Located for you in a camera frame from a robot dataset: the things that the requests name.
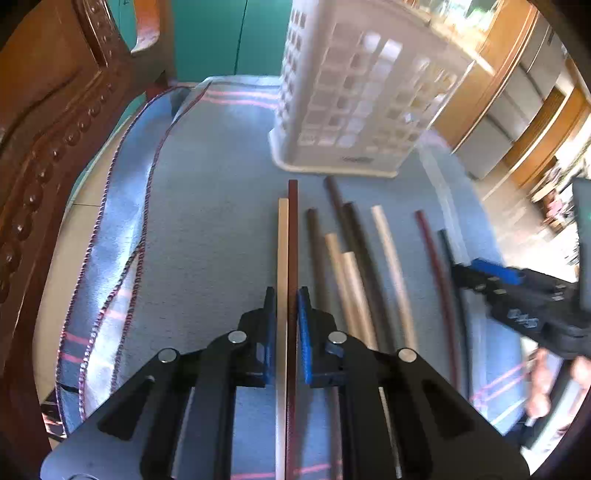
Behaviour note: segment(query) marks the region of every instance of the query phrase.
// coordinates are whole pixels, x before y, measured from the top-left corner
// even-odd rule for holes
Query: screw head
[[[228,340],[230,343],[242,343],[245,342],[247,338],[246,333],[242,330],[234,330],[233,332],[228,333]]]
[[[410,348],[403,348],[398,352],[398,358],[403,362],[411,364],[417,359],[417,353]]]
[[[345,332],[330,332],[329,333],[329,342],[334,343],[335,345],[340,345],[341,343],[345,343],[347,341],[347,334]]]
[[[158,360],[164,364],[169,364],[177,359],[177,352],[172,348],[165,348],[158,352]]]

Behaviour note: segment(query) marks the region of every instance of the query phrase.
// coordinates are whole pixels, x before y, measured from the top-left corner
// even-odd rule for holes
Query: laundry basket
[[[274,162],[285,170],[394,177],[473,60],[390,0],[294,0]]]

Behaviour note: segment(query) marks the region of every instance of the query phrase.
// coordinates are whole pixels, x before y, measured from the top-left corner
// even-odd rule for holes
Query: white rod
[[[332,264],[333,274],[335,275],[347,331],[352,336],[360,338],[361,330],[359,329],[359,323],[356,321],[355,307],[353,305],[352,296],[349,292],[345,269],[343,268],[343,257],[340,252],[339,237],[336,233],[329,233],[324,239],[326,240],[330,263]]]
[[[417,334],[414,330],[413,311],[410,306],[410,300],[408,299],[406,283],[402,276],[402,268],[400,266],[396,247],[394,246],[394,239],[392,238],[388,219],[386,218],[384,209],[381,205],[373,206],[371,212],[374,216],[375,226],[378,229],[382,246],[384,247],[386,262],[388,263],[388,269],[390,271],[390,279],[392,280],[392,285],[396,292],[398,310],[400,312],[400,322],[402,323],[402,329],[404,331],[404,345],[418,351]]]
[[[355,260],[355,254],[353,252],[345,252],[343,254],[343,266],[345,267],[345,276],[357,312],[357,324],[361,331],[361,336],[358,338],[365,343],[368,348],[377,350],[378,340],[375,336],[375,329],[374,324],[371,321],[368,301],[365,297],[365,290],[363,289],[363,283],[361,282],[359,267],[357,266],[357,260]]]
[[[285,448],[287,442],[287,263],[288,263],[289,200],[279,199],[277,235],[277,363],[275,389],[275,478],[285,479]]]

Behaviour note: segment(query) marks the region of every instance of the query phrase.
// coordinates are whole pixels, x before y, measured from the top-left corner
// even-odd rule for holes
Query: carved wooden furniture
[[[166,8],[135,1],[131,52],[106,0],[41,0],[15,28],[0,18],[12,30],[0,50],[0,432],[32,473],[50,446],[31,346],[66,201],[127,104],[163,78]]]

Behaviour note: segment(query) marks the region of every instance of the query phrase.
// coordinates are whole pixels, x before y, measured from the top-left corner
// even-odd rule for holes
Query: dark brown rod
[[[306,211],[306,224],[308,226],[312,274],[314,275],[314,308],[328,312],[329,302],[324,270],[324,253],[326,247],[324,246],[323,236],[320,233],[318,210],[311,208]]]
[[[381,352],[394,353],[396,342],[390,328],[384,290],[379,281],[355,205],[353,203],[343,205],[339,188],[333,177],[326,177],[324,186],[329,194],[343,237],[345,237],[346,249],[355,254],[359,275],[368,301],[369,314],[378,338],[378,347]]]
[[[427,254],[429,256],[429,262],[431,263],[431,271],[433,273],[433,278],[435,279],[435,284],[437,285],[439,303],[441,305],[441,313],[443,315],[443,322],[445,323],[447,343],[449,346],[450,365],[452,367],[452,385],[456,390],[458,390],[460,385],[459,366],[456,353],[456,329],[454,326],[454,316],[450,293],[447,289],[447,284],[443,275],[443,269],[441,267],[441,262],[439,261],[439,256],[437,255],[437,249],[435,247],[435,242],[433,241],[431,229],[427,223],[427,218],[425,217],[425,214],[422,210],[416,211],[415,217],[417,218],[418,228],[423,236],[423,242],[425,243],[425,248],[427,249]]]
[[[297,180],[288,183],[289,204],[287,246],[287,418],[285,440],[285,478],[294,478],[296,446],[297,380],[297,292],[298,292],[298,193]]]

